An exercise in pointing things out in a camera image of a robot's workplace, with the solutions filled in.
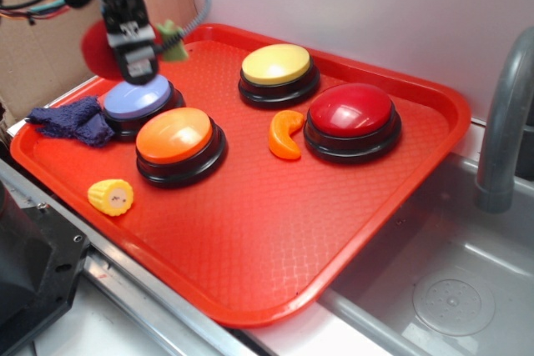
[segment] faucet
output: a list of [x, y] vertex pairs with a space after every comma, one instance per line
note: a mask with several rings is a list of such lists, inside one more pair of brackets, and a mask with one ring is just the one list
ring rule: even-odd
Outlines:
[[476, 175], [476, 206], [504, 213], [514, 176], [534, 179], [534, 27], [514, 42], [491, 102]]

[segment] white wall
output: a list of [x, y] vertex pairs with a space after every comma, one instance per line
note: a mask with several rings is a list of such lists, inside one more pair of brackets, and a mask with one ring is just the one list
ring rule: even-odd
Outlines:
[[209, 21], [445, 84], [486, 119], [534, 0], [214, 0]]

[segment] blue cloth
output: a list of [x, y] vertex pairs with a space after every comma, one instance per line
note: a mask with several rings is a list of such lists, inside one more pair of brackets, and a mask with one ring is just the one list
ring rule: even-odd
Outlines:
[[43, 125], [37, 131], [50, 138], [75, 138], [96, 148], [104, 146], [114, 135], [96, 96], [58, 108], [35, 108], [26, 121]]

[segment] sink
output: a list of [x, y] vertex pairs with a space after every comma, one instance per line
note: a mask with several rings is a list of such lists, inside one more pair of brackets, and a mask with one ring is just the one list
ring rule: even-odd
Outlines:
[[527, 355], [534, 335], [534, 187], [503, 214], [473, 203], [476, 163], [451, 154], [320, 303], [392, 354]]

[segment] red tray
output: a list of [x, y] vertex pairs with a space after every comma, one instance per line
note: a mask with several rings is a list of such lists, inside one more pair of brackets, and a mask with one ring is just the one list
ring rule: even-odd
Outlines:
[[[450, 152], [470, 124], [458, 93], [383, 68], [310, 50], [321, 72], [320, 92], [347, 82], [386, 90], [402, 118], [402, 137], [383, 158], [364, 165], [320, 161], [294, 140], [302, 158], [289, 162], [268, 148], [276, 111], [246, 106], [237, 84], [249, 52], [280, 41], [223, 25], [188, 37], [186, 63], [162, 63], [161, 73], [189, 106], [224, 130], [229, 153], [209, 178], [181, 189], [147, 184], [132, 143], [90, 148], [45, 138], [27, 124], [13, 157], [96, 229], [197, 308], [223, 325], [257, 327], [313, 302]], [[61, 104], [104, 95], [116, 83], [96, 79]], [[294, 107], [306, 113], [310, 101]], [[133, 207], [111, 218], [87, 200], [91, 184], [129, 181]]]

